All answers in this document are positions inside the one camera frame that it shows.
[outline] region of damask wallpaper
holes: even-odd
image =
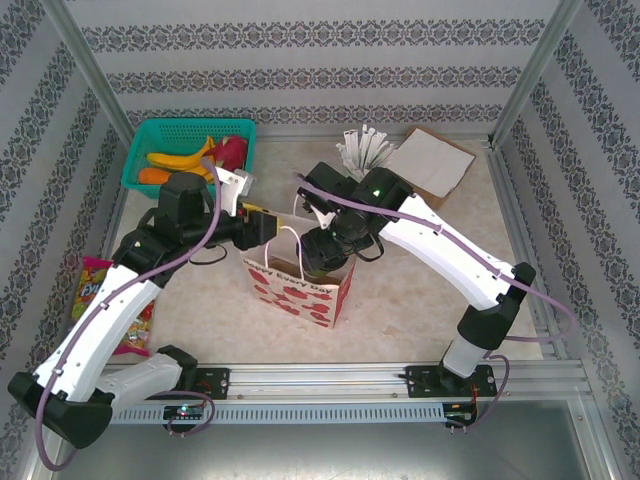
[[[249,117],[264,135],[354,123],[490,133],[558,0],[77,0],[134,126]]]
[[[586,1],[501,146],[625,478],[640,477],[639,13]]]
[[[0,6],[0,479],[31,421],[6,390],[59,341],[126,151],[37,0]]]

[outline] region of plastic basket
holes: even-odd
[[[191,155],[204,145],[207,135],[218,143],[222,137],[238,135],[249,142],[244,170],[251,171],[256,143],[256,124],[243,118],[152,118],[138,127],[122,172],[122,186],[138,190],[149,198],[158,198],[160,185],[138,183],[140,170],[152,165],[147,154]],[[213,195],[215,187],[209,185]]]

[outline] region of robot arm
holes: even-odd
[[[248,179],[222,169],[217,172],[223,183],[223,211],[205,248],[232,241],[245,250],[273,238],[278,229],[276,217],[237,205]],[[158,206],[150,209],[138,228],[123,238],[113,256],[114,266],[107,271],[100,291],[71,333],[33,374],[20,372],[10,381],[9,392],[31,416],[35,416],[62,352],[95,307],[122,285],[188,252],[205,235],[212,212],[213,200],[200,175],[177,173],[160,188]],[[74,447],[85,448],[93,443],[114,413],[162,391],[193,389],[197,361],[173,346],[159,349],[136,366],[100,376],[131,322],[182,265],[136,283],[116,297],[87,325],[62,372],[56,372],[59,376],[47,400],[43,423]]]
[[[501,277],[531,285],[535,277],[533,268],[525,263],[513,267],[483,251],[448,226],[413,192],[411,185],[386,168],[372,169],[358,184],[321,163],[305,177],[305,181],[317,191],[303,186],[298,194],[305,199],[305,208],[318,216],[321,225],[301,238],[302,263],[307,272],[316,272],[317,275],[318,271],[340,268],[350,255],[361,257],[360,251],[374,244],[379,245],[382,254],[380,236],[413,253],[467,298],[470,305],[458,324],[458,335],[440,365],[442,385],[458,388],[464,379],[471,376],[486,353],[500,346],[525,293],[494,276],[465,249],[440,232],[446,230],[454,234],[467,249],[500,271]],[[409,214],[440,225],[440,230],[345,207],[327,200],[320,191],[370,207]]]

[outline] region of banana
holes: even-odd
[[[204,177],[204,179],[207,181],[207,183],[209,183],[209,182],[211,182],[213,180],[213,175],[211,175],[209,170],[204,168],[202,165],[198,165],[197,167],[190,168],[189,170],[184,170],[184,171],[185,172],[189,172],[189,173],[197,173],[198,175],[202,175]]]
[[[147,154],[147,161],[154,167],[185,171],[199,167],[202,155],[213,147],[213,139],[211,137],[207,137],[207,141],[204,146],[193,155],[165,155],[164,153],[149,153]]]

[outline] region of colorful snack package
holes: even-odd
[[[73,309],[71,310],[71,320],[73,323],[82,317],[89,304],[93,301],[111,265],[113,265],[113,262],[110,260],[82,257],[82,275],[73,301]],[[127,333],[113,352],[114,355],[135,353],[143,357],[149,356],[149,350],[146,349],[146,344],[147,340],[149,340],[149,332],[151,331],[153,305],[154,302],[149,303],[131,325],[129,325]]]

